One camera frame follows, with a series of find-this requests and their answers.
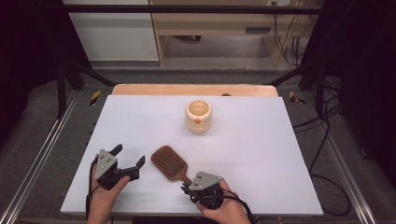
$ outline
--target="person's arm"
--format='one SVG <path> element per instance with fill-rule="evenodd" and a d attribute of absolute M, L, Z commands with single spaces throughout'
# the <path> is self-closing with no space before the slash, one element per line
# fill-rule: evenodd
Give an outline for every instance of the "person's arm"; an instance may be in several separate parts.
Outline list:
<path fill-rule="evenodd" d="M 92 173 L 96 171 L 96 165 L 93 167 Z M 128 184 L 129 176 L 121 179 L 111 190 L 103 189 L 92 175 L 92 194 L 90 213 L 88 215 L 87 224 L 106 224 L 113 209 L 114 202 L 119 196 L 123 188 Z"/>
<path fill-rule="evenodd" d="M 221 180 L 219 184 L 222 189 L 225 189 L 224 195 L 233 196 L 225 180 Z M 205 208 L 199 203 L 196 205 L 204 217 L 213 219 L 219 224 L 250 224 L 242 204 L 235 200 L 224 199 L 223 204 L 217 210 Z"/>

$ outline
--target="white cabinet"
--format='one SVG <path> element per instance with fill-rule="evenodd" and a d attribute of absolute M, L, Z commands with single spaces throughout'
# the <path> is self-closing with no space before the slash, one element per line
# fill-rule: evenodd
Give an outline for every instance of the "white cabinet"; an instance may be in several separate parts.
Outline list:
<path fill-rule="evenodd" d="M 147 0 L 64 0 L 66 5 L 148 5 Z M 150 14 L 69 13 L 90 61 L 159 61 Z"/>

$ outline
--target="paddle brush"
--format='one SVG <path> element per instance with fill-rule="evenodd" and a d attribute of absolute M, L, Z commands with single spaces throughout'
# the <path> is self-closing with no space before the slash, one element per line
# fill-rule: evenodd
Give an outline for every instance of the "paddle brush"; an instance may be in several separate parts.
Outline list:
<path fill-rule="evenodd" d="M 191 183 L 186 176 L 187 163 L 171 147 L 163 146 L 157 149 L 151 156 L 151 161 L 170 180 L 183 180 Z"/>

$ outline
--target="white tabletop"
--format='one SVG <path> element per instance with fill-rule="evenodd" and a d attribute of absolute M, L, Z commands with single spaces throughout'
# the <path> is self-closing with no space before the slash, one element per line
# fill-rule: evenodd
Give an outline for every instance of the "white tabletop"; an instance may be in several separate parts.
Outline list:
<path fill-rule="evenodd" d="M 213 108 L 208 132 L 191 133 L 185 106 L 205 100 Z M 123 145 L 119 168 L 146 155 L 140 179 L 130 182 L 113 213 L 125 216 L 200 216 L 180 189 L 151 162 L 171 146 L 189 165 L 187 176 L 220 175 L 255 216 L 318 216 L 323 212 L 280 97 L 108 96 L 61 212 L 85 215 L 90 164 L 100 149 Z"/>

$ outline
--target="yellow and black tape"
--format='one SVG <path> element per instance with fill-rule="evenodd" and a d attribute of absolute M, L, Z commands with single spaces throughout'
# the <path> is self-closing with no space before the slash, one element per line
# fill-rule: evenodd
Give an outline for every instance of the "yellow and black tape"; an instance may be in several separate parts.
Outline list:
<path fill-rule="evenodd" d="M 95 91 L 95 92 L 93 93 L 93 96 L 92 96 L 91 101 L 90 101 L 90 105 L 95 105 L 95 104 L 96 104 L 96 101 L 97 101 L 98 98 L 99 98 L 100 92 L 101 92 L 101 91 Z"/>
<path fill-rule="evenodd" d="M 305 104 L 305 100 L 297 100 L 297 98 L 294 96 L 294 92 L 293 91 L 290 92 L 290 101 L 292 103 L 297 103 L 297 104 L 301 104 L 301 105 Z"/>

